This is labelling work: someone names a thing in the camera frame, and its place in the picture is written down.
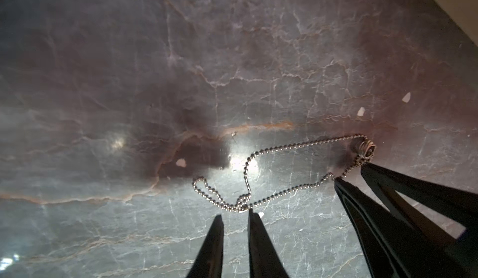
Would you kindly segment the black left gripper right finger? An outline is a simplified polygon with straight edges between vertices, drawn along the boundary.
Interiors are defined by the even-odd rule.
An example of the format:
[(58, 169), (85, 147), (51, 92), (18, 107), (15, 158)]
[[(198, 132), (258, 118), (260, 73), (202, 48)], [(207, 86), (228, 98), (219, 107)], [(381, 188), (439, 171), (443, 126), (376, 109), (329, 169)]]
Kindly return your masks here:
[(289, 278), (258, 213), (248, 211), (251, 278)]

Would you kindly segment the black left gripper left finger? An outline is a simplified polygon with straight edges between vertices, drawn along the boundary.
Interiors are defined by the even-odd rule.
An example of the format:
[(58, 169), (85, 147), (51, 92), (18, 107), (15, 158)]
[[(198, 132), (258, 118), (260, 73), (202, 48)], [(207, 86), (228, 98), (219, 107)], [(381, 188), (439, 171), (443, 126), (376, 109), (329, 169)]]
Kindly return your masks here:
[(217, 215), (187, 278), (221, 278), (224, 258), (224, 223)]

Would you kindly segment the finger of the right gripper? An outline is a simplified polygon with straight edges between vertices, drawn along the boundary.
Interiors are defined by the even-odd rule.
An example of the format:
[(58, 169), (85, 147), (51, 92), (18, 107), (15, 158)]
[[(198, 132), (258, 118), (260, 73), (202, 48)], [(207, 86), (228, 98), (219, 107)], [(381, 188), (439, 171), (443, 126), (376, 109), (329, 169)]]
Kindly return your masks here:
[(463, 268), (357, 187), (334, 188), (357, 233), (373, 278), (461, 278)]
[(407, 203), (401, 195), (460, 223), (467, 233), (478, 232), (476, 194), (419, 180), (372, 163), (362, 166), (360, 173), (392, 215), (423, 236), (448, 237), (449, 234)]

